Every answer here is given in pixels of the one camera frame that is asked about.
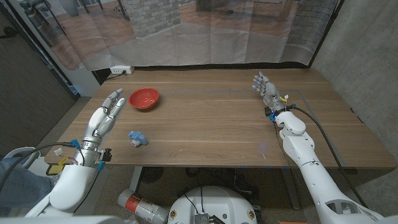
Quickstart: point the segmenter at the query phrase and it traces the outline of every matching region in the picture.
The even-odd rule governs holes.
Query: power outlet
[[[126,74],[132,74],[132,72],[134,71],[133,66],[124,66],[124,65],[118,65],[115,67],[111,67],[110,69],[111,69],[112,74],[115,74],[115,75],[122,74],[123,71],[126,71]]]

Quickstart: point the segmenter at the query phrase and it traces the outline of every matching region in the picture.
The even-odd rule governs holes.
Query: blue connector
[[[275,117],[274,117],[274,114],[272,113],[271,115],[269,115],[269,119],[271,120],[271,121],[275,121]]]
[[[131,139],[131,144],[133,146],[139,146],[140,144],[146,145],[148,144],[148,140],[147,138],[145,138],[145,136],[139,132],[139,131],[132,131],[128,134],[128,136]]]
[[[103,161],[99,162],[98,168],[97,168],[98,172],[101,172],[101,170],[103,170],[104,167],[105,167],[105,162],[103,162]]]
[[[80,144],[77,141],[77,139],[70,141],[70,144],[72,144],[72,146],[77,148],[77,149],[80,147]]]

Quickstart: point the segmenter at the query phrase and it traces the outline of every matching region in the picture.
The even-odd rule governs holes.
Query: yellow label
[[[68,157],[64,157],[64,158],[58,163],[58,165],[62,166],[67,160],[68,160]]]

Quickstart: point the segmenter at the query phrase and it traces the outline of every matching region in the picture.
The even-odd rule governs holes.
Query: wire
[[[297,183],[300,185],[301,188],[303,188],[303,184],[301,183],[301,181],[300,181],[299,178],[297,177],[296,173],[294,172],[293,167],[290,165],[290,162],[289,162],[289,159],[287,158],[286,152],[284,151],[284,148],[282,147],[282,145],[281,145],[281,143],[280,143],[280,141],[279,141],[278,130],[276,130],[275,122],[273,122],[273,123],[274,123],[274,128],[275,128],[276,140],[278,140],[279,147],[280,147],[280,149],[282,150],[282,153],[284,154],[284,157],[285,157],[285,160],[286,160],[286,162],[287,162],[287,165],[289,165],[290,170],[291,170],[292,173],[293,173],[293,176],[294,176],[294,177],[296,178],[296,180],[297,180]],[[305,193],[306,193],[308,199],[310,199],[310,201],[313,201],[311,195],[310,195],[307,191],[305,191]]]
[[[96,182],[96,180],[97,180],[99,174],[100,174],[100,172],[98,171],[98,172],[97,172],[97,175],[95,176],[95,179],[94,179],[93,184],[91,185],[90,189],[88,190],[86,196],[83,198],[83,200],[81,201],[81,203],[79,204],[79,206],[77,206],[77,208],[75,209],[74,213],[80,208],[80,205],[82,205],[83,202],[86,200],[88,194],[91,192],[92,188],[94,187],[94,184],[95,184],[95,182]]]
[[[105,81],[108,81],[108,80],[113,80],[113,79],[115,79],[115,78],[117,78],[117,77],[120,77],[120,76],[122,76],[122,75],[124,75],[124,74],[126,74],[126,71],[125,71],[125,70],[123,70],[123,72],[122,72],[121,74],[119,74],[119,75],[116,75],[115,77],[110,77],[110,78],[107,78]]]
[[[203,208],[203,193],[201,191],[201,186],[200,186],[200,198],[201,198],[201,212],[204,214],[205,209]]]
[[[85,157],[83,156],[83,153],[81,152],[81,149],[80,149],[80,148],[77,148],[77,150],[79,150],[80,155],[81,155],[81,158],[83,158],[83,164],[82,164],[82,166],[85,166]]]
[[[244,192],[244,193],[248,193],[249,195],[252,194],[252,192],[250,190],[241,190],[236,186],[236,168],[235,168],[235,175],[234,175],[234,187],[236,190],[240,191],[240,192]]]
[[[37,152],[37,151],[39,151],[39,150],[41,150],[41,149],[44,149],[44,148],[46,148],[46,147],[50,147],[50,146],[73,147],[72,144],[71,144],[70,142],[55,142],[55,143],[50,143],[50,144],[46,144],[46,145],[44,145],[44,146],[37,147],[37,148],[35,148],[35,149],[29,151],[29,153],[27,153],[27,154],[21,156],[19,159],[17,159],[17,161],[15,161],[15,162],[10,166],[10,168],[8,168],[8,170],[6,171],[6,173],[3,175],[3,178],[1,179],[1,182],[0,182],[0,195],[1,195],[1,190],[2,190],[2,188],[3,188],[4,185],[6,184],[7,178],[10,176],[12,170],[13,170],[21,161],[23,161],[26,157],[30,156],[31,154],[33,154],[33,153],[35,153],[35,152]]]
[[[197,211],[197,215],[199,214],[197,207],[193,204],[193,202],[191,200],[189,200],[189,198],[187,197],[187,195],[184,193],[184,196],[188,199],[189,202],[191,202],[191,204],[193,205],[193,207],[195,208],[195,210]]]
[[[321,131],[323,137],[325,138],[326,143],[327,143],[328,146],[329,146],[329,149],[330,149],[330,151],[331,151],[331,154],[332,154],[333,157],[335,158],[335,161],[336,161],[336,163],[337,163],[337,165],[338,165],[338,167],[339,167],[341,173],[343,174],[344,178],[346,179],[346,181],[347,181],[349,187],[350,187],[351,190],[354,192],[354,194],[355,194],[355,196],[358,198],[359,202],[361,202],[361,204],[362,204],[364,207],[368,208],[368,206],[366,205],[366,203],[364,202],[364,200],[362,199],[362,197],[359,195],[359,193],[356,191],[356,189],[353,187],[351,181],[350,181],[349,178],[347,177],[347,174],[346,174],[346,172],[345,172],[343,166],[341,165],[340,161],[338,160],[337,155],[336,155],[335,151],[333,150],[333,147],[332,147],[331,144],[330,144],[330,141],[329,141],[329,139],[328,139],[328,136],[326,136],[326,133],[324,132],[322,126],[318,123],[318,121],[315,120],[315,118],[313,118],[313,117],[312,117],[310,114],[308,114],[306,111],[304,111],[304,110],[302,110],[302,109],[300,109],[300,108],[298,108],[298,107],[295,107],[295,106],[290,106],[289,109],[295,109],[295,110],[301,111],[303,114],[305,114],[305,115],[307,115],[309,118],[311,118],[311,120],[318,126],[318,128],[319,128],[319,130]]]
[[[72,161],[75,165],[79,165],[79,163],[77,162],[76,159],[74,159],[74,158],[72,158],[72,157],[68,157],[68,159],[69,159],[70,161]]]
[[[201,190],[201,183],[199,181],[199,177],[197,176],[197,180],[200,186],[200,199],[201,199],[201,212],[203,212],[203,214],[205,213],[205,209],[203,208],[203,192]]]

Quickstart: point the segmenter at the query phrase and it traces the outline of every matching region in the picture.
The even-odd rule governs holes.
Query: red bowl
[[[153,107],[159,99],[159,92],[154,88],[142,88],[136,90],[129,97],[131,106],[144,110]]]

